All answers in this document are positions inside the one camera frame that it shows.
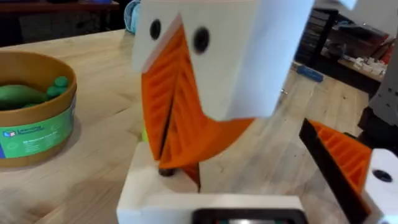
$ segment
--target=orange ridged surface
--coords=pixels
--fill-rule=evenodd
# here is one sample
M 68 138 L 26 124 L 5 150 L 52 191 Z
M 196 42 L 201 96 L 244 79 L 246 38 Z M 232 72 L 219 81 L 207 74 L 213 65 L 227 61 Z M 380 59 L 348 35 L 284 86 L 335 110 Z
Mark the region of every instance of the orange ridged surface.
M 215 156 L 253 121 L 217 122 L 203 114 L 182 27 L 142 74 L 142 100 L 149 144 L 163 169 L 192 168 Z
M 319 122 L 310 121 L 310 123 L 317 130 L 318 137 L 333 157 L 346 180 L 356 193 L 361 195 L 368 173 L 371 149 Z

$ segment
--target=wooden table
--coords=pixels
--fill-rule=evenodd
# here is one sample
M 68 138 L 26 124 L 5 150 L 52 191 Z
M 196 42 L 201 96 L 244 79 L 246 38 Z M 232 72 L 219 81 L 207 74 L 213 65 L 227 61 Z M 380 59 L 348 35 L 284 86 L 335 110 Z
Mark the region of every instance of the wooden table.
M 2 49 L 64 60 L 78 75 L 78 93 L 75 130 L 59 156 L 0 170 L 1 221 L 117 223 L 116 204 L 143 126 L 140 75 L 131 69 L 133 40 L 120 30 Z M 307 117 L 358 134 L 367 94 L 326 76 L 317 84 L 293 71 L 285 89 L 288 95 L 271 119 L 255 121 L 230 149 L 203 163 L 203 191 L 299 195 L 310 223 L 344 223 L 299 129 Z

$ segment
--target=green label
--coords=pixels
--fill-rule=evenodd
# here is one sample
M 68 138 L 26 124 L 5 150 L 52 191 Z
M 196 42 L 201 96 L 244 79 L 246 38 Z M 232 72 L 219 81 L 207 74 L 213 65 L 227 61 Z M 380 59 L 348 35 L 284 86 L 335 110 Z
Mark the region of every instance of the green label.
M 0 158 L 46 151 L 65 140 L 73 129 L 73 104 L 61 114 L 34 124 L 0 128 Z

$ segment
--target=white plastic base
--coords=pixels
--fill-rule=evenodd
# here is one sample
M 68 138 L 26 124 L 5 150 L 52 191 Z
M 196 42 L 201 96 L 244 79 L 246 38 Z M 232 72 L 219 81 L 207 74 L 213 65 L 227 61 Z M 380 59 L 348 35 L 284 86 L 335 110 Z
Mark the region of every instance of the white plastic base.
M 381 181 L 374 170 L 387 172 L 392 182 Z M 366 224 L 398 223 L 398 158 L 391 151 L 373 149 L 362 198 L 372 211 Z
M 117 208 L 119 224 L 190 224 L 199 208 L 291 208 L 303 210 L 298 197 L 198 194 L 183 172 L 161 177 L 149 145 L 138 144 Z

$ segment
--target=green play dough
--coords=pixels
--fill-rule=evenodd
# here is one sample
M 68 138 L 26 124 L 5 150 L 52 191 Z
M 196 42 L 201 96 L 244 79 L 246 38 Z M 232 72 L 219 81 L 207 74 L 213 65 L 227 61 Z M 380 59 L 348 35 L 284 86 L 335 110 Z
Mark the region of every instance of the green play dough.
M 39 104 L 46 95 L 25 85 L 0 86 L 0 110 L 15 110 L 28 104 Z
M 57 87 L 55 87 L 55 86 L 50 86 L 50 87 L 47 89 L 46 94 L 47 94 L 48 99 L 55 98 L 55 97 L 57 97 L 57 96 L 59 95 L 59 94 L 58 94 L 58 89 L 57 89 Z
M 54 85 L 56 87 L 67 87 L 68 86 L 68 78 L 67 77 L 58 77 L 55 79 Z
M 67 87 L 56 87 L 58 95 L 61 95 L 62 93 L 65 93 L 67 91 Z

